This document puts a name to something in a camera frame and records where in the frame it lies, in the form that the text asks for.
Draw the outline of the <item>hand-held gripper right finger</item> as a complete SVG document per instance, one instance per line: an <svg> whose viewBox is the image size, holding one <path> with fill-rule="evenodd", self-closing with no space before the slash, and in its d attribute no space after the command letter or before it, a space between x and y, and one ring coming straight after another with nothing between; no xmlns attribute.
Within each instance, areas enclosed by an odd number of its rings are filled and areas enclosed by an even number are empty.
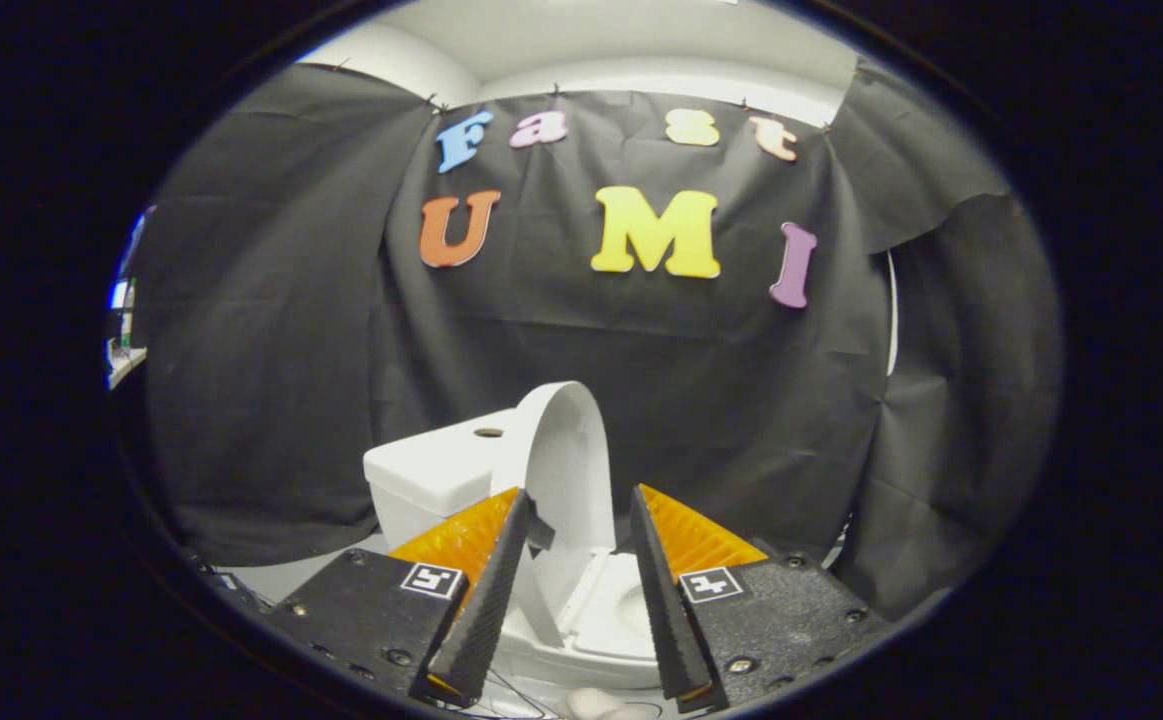
<svg viewBox="0 0 1163 720"><path fill-rule="evenodd" d="M768 553L658 489L633 489L630 529L659 687L683 712L795 691L891 632L806 553Z"/></svg>

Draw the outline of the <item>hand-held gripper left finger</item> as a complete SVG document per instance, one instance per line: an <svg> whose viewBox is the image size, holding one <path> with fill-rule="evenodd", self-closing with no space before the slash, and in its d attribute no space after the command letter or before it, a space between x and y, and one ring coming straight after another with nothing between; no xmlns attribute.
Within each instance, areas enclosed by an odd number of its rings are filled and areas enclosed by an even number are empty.
<svg viewBox="0 0 1163 720"><path fill-rule="evenodd" d="M393 551L340 553L269 623L374 691L468 708L502 637L531 505L505 489Z"/></svg>

